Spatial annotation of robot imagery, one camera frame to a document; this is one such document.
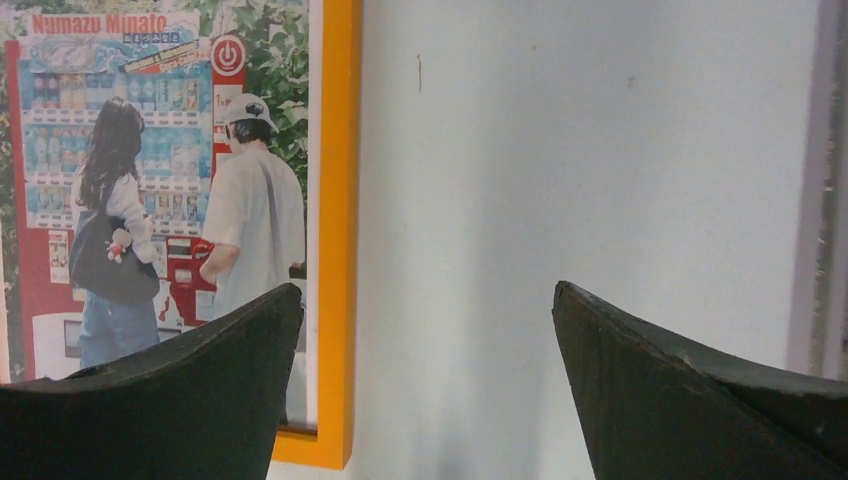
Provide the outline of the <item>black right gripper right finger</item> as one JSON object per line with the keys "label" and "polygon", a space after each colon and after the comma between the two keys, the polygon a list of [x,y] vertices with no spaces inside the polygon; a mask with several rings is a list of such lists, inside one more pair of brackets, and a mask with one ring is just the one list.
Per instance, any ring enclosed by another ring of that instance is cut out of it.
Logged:
{"label": "black right gripper right finger", "polygon": [[843,479],[847,385],[746,360],[569,282],[556,339],[598,479]]}

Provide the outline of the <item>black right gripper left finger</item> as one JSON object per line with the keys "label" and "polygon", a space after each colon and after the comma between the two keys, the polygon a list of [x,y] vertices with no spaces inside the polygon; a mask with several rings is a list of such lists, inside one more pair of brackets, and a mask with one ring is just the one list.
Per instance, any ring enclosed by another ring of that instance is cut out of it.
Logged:
{"label": "black right gripper left finger", "polygon": [[277,287],[156,346],[1,390],[5,479],[263,479],[302,322]]}

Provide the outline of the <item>orange wooden picture frame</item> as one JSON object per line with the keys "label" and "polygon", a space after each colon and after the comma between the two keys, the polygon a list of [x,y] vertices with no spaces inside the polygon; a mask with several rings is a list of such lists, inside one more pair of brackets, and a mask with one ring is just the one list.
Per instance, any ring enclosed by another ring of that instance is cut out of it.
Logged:
{"label": "orange wooden picture frame", "polygon": [[351,457],[359,217],[362,4],[309,4],[306,429],[273,460],[341,471]]}

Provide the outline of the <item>colourful printed photo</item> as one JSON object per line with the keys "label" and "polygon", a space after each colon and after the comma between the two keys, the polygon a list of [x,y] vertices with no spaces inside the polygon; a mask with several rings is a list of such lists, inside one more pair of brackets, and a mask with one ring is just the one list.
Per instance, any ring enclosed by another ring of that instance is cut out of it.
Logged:
{"label": "colourful printed photo", "polygon": [[16,381],[309,288],[309,1],[5,1]]}

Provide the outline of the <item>aluminium front rail frame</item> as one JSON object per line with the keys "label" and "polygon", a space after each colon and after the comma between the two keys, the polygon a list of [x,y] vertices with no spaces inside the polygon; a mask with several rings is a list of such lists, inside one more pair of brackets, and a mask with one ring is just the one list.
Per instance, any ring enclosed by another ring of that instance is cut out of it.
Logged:
{"label": "aluminium front rail frame", "polygon": [[844,377],[847,335],[847,4],[818,1],[787,368]]}

